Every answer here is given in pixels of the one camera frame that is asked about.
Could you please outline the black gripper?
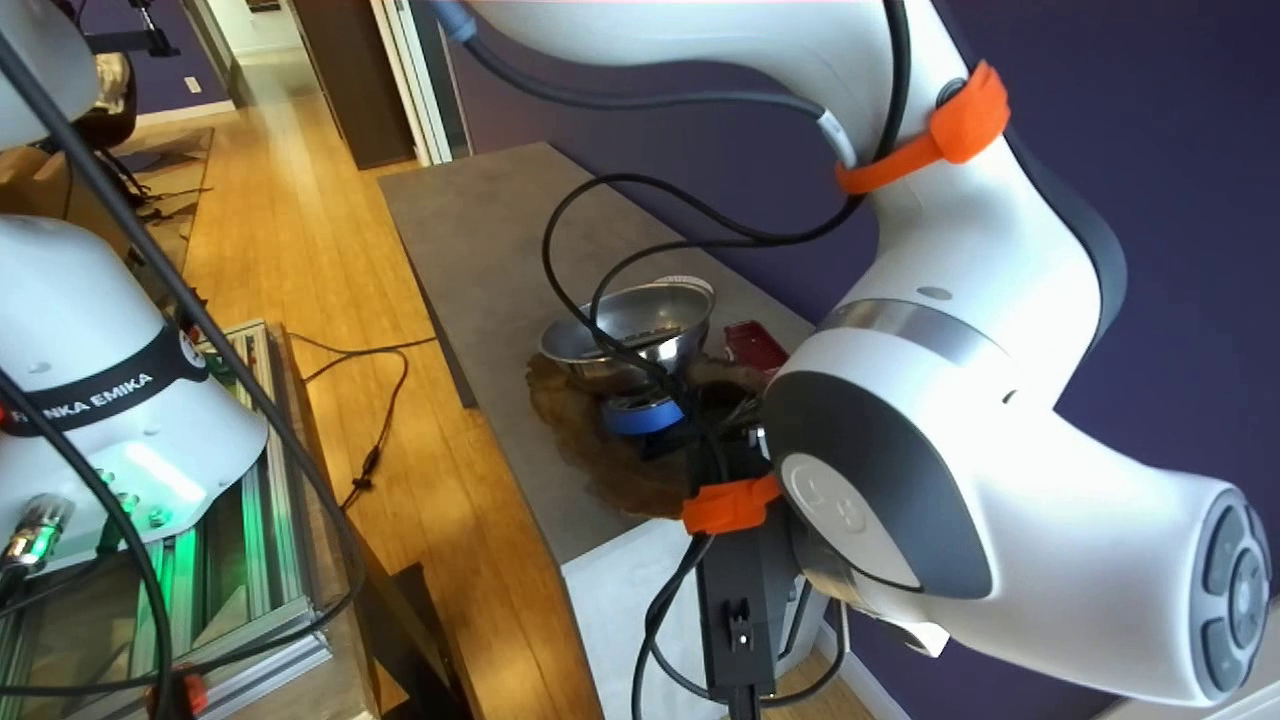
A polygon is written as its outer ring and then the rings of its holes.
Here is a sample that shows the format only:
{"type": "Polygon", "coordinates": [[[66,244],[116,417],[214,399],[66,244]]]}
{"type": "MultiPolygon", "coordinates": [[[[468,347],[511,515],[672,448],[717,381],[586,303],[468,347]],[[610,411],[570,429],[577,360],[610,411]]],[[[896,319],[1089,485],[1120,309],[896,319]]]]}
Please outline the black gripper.
{"type": "Polygon", "coordinates": [[[769,694],[793,652],[801,568],[793,510],[761,429],[720,441],[723,469],[697,489],[700,632],[712,694],[769,694]]]}

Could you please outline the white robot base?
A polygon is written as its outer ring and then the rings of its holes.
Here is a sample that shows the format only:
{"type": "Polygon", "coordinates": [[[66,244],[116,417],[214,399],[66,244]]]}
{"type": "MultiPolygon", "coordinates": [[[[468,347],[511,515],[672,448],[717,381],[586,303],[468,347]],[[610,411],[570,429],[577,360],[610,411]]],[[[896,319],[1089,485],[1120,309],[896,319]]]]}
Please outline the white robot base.
{"type": "Polygon", "coordinates": [[[122,258],[66,219],[0,219],[0,373],[142,539],[188,532],[267,442],[122,258]]]}

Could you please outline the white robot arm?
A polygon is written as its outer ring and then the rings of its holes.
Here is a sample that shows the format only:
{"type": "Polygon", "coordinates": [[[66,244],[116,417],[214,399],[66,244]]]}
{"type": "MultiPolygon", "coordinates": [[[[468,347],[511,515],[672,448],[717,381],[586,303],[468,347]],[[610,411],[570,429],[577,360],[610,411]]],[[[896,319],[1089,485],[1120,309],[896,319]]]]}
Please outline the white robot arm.
{"type": "Polygon", "coordinates": [[[1148,469],[1055,399],[1122,257],[1009,139],[1009,90],[930,0],[436,0],[577,62],[772,74],[875,206],[875,258],[765,390],[802,571],[934,654],[1215,706],[1266,624],[1266,535],[1228,478],[1148,469]]]}

